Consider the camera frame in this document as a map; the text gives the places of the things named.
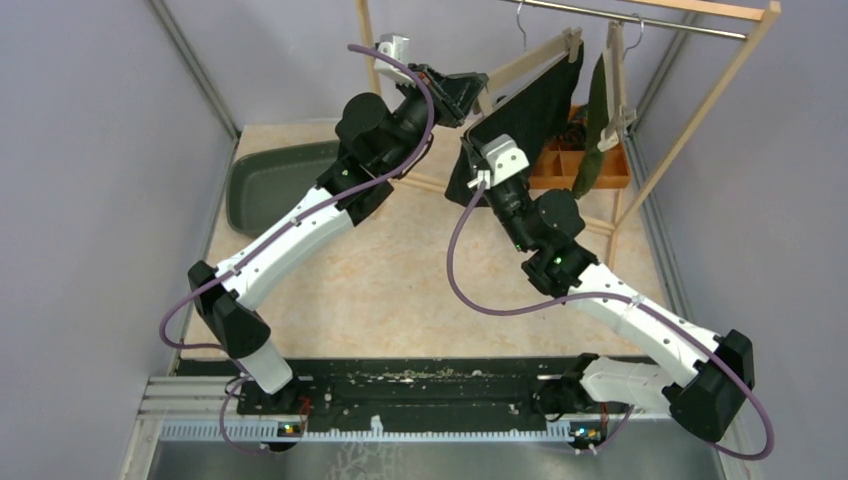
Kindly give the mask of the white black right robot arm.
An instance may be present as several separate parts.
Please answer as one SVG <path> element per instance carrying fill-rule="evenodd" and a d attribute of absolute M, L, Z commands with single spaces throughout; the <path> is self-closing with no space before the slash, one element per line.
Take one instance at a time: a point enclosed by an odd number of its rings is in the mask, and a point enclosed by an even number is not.
<path fill-rule="evenodd" d="M 567 406 L 588 412 L 597 403 L 616 402 L 665 411 L 689 433 L 719 442 L 755 384 L 749 337 L 736 329 L 719 334 L 676 316 L 620 279 L 578 243 L 585 222 L 570 190 L 531 196 L 528 159 L 510 136 L 461 145 L 470 170 L 468 206 L 484 201 L 516 249 L 529 253 L 521 269 L 530 284 L 600 320 L 651 360 L 582 355 L 576 371 L 563 377 Z"/>

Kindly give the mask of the orange wooden compartment tray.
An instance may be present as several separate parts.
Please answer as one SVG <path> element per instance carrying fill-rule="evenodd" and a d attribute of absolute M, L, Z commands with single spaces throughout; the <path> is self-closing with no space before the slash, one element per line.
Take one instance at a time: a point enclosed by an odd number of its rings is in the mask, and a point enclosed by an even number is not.
<path fill-rule="evenodd" d="M 572 189 L 577 177 L 586 173 L 585 145 L 588 106 L 572 105 L 565 130 L 550 137 L 530 174 L 533 189 Z M 623 189 L 631 180 L 631 171 L 623 145 L 619 143 L 603 154 L 592 189 Z"/>

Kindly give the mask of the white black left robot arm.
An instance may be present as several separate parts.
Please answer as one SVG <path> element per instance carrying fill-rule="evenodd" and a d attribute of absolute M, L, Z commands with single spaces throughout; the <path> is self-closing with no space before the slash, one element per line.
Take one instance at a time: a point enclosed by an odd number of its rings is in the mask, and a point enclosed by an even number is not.
<path fill-rule="evenodd" d="M 488 83 L 484 73 L 410 69 L 396 110 L 371 92 L 347 102 L 335 127 L 336 160 L 284 217 L 217 265 L 198 261 L 188 271 L 196 312 L 277 414 L 297 406 L 300 388 L 258 307 L 302 262 L 374 213 L 393 191 L 389 179 L 421 156 L 433 127 L 462 125 Z"/>

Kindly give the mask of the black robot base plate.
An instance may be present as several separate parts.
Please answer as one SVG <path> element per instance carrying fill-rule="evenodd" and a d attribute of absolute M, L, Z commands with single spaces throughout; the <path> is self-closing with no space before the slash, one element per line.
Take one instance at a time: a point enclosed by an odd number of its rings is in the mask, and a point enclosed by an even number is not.
<path fill-rule="evenodd" d="M 455 359 L 294 359 L 295 379 L 277 394 L 239 385 L 225 361 L 184 360 L 179 377 L 220 377 L 239 420 L 235 441 L 272 446 L 343 441 L 603 439 L 628 406 L 577 393 L 584 356 Z"/>

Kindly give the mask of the green underwear with cream waistband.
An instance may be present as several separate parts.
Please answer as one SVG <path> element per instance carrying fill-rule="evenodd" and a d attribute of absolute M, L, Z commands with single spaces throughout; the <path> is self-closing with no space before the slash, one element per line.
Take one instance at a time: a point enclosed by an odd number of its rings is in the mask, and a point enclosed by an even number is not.
<path fill-rule="evenodd" d="M 589 193 L 600 176 L 604 153 L 598 145 L 602 131 L 608 124 L 606 68 L 604 57 L 600 56 L 593 70 L 587 103 L 586 147 L 571 189 L 576 199 Z"/>

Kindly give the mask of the black striped garment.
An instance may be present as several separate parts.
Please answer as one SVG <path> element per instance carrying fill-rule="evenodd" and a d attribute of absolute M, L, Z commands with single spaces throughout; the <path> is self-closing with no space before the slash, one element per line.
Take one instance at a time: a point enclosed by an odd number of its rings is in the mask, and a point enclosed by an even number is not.
<path fill-rule="evenodd" d="M 503 106 L 492 115 L 476 121 L 466 130 L 461 136 L 459 156 L 444 192 L 446 200 L 465 206 L 472 197 L 467 187 L 471 169 L 463 152 L 463 137 L 485 144 L 499 135 L 510 135 L 524 150 L 530 164 L 535 164 L 546 141 L 557 134 L 567 120 L 584 62 L 584 50 L 582 46 L 574 63 L 565 58 L 555 62 L 549 70 L 503 102 Z"/>

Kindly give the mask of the beige clip hanger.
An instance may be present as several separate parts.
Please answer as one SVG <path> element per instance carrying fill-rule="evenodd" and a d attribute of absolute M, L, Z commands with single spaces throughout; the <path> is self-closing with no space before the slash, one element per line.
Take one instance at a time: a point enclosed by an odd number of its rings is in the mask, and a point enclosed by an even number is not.
<path fill-rule="evenodd" d="M 495 95 L 504 88 L 530 74 L 533 74 L 532 79 L 536 80 L 549 70 L 553 63 L 563 58 L 569 63 L 574 63 L 583 45 L 583 29 L 578 26 L 565 27 L 548 40 L 533 48 L 526 48 L 506 63 L 488 71 L 486 73 L 488 82 L 473 104 L 472 111 L 477 116 L 477 120 L 489 117 L 503 106 L 503 103 L 496 102 Z"/>
<path fill-rule="evenodd" d="M 602 53 L 608 122 L 601 130 L 597 144 L 600 152 L 606 152 L 618 145 L 628 135 L 628 128 L 638 116 L 627 98 L 625 58 L 630 50 L 641 43 L 645 23 L 638 13 L 632 14 L 630 18 L 637 20 L 640 32 L 637 41 L 629 47 L 624 46 L 624 21 L 612 20 L 608 24 L 606 45 Z"/>

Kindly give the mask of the grey-green plastic tub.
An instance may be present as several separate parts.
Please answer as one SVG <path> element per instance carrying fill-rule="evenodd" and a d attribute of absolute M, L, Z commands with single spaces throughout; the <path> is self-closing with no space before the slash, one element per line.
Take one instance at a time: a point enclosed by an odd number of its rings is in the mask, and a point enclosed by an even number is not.
<path fill-rule="evenodd" d="M 329 140 L 248 154 L 230 168 L 226 215 L 237 233 L 256 238 L 289 213 L 337 159 Z"/>

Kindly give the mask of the aluminium front rail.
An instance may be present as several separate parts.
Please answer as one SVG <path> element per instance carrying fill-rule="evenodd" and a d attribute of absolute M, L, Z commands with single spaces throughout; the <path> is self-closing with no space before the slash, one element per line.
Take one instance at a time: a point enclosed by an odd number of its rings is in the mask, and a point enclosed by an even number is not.
<path fill-rule="evenodd" d="M 442 371 L 323 374 L 275 397 L 228 377 L 149 380 L 139 408 L 169 440 L 298 442 L 553 442 L 601 440 L 626 407 L 573 408 L 555 377 Z"/>

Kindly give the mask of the dark rolled sock centre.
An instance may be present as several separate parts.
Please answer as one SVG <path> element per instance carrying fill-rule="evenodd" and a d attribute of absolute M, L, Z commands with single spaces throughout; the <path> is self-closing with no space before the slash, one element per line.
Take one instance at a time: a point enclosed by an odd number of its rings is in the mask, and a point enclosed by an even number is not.
<path fill-rule="evenodd" d="M 553 135 L 546 147 L 555 151 L 584 151 L 587 128 L 583 124 L 569 123 L 564 130 Z"/>

